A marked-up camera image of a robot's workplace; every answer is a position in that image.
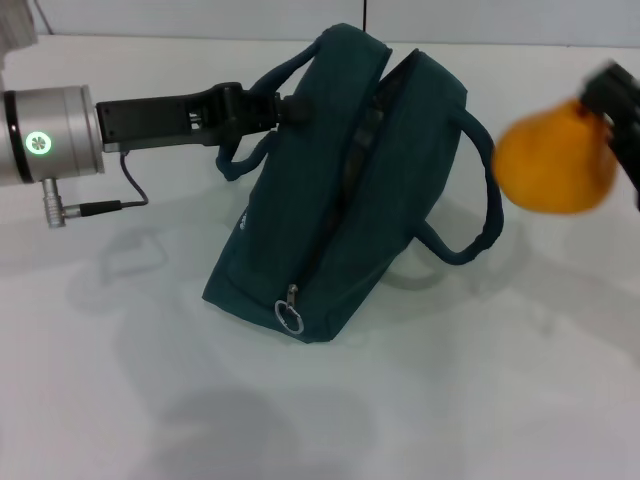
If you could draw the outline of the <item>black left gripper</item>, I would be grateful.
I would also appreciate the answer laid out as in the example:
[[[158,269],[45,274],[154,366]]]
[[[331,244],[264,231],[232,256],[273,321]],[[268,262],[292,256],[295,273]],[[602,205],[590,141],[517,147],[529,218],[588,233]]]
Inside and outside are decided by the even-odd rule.
[[[237,82],[176,96],[99,102],[103,150],[125,152],[178,145],[218,146],[235,135],[245,90]],[[248,132],[302,125],[314,118],[313,102],[279,93],[248,95]]]

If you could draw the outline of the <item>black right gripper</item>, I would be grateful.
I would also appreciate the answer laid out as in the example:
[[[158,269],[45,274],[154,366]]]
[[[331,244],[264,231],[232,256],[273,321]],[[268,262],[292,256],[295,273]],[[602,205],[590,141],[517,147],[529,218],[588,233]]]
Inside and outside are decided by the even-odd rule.
[[[587,78],[579,100],[592,113],[609,117],[609,148],[633,185],[639,208],[638,81],[617,62],[609,62]]]

